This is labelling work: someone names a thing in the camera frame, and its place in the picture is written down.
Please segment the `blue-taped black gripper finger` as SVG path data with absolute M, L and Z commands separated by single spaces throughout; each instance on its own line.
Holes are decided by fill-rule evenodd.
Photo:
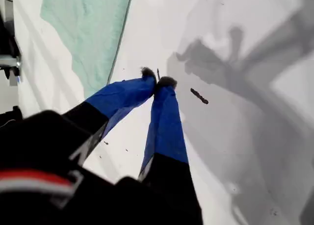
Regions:
M 201 225 L 202 210 L 190 173 L 176 85 L 171 77 L 157 83 L 139 179 L 154 193 L 157 218 L 174 225 Z
M 134 108 L 145 103 L 154 93 L 157 79 L 148 67 L 141 69 L 141 78 L 106 85 L 64 116 L 90 136 L 69 157 L 83 165 L 98 143 Z

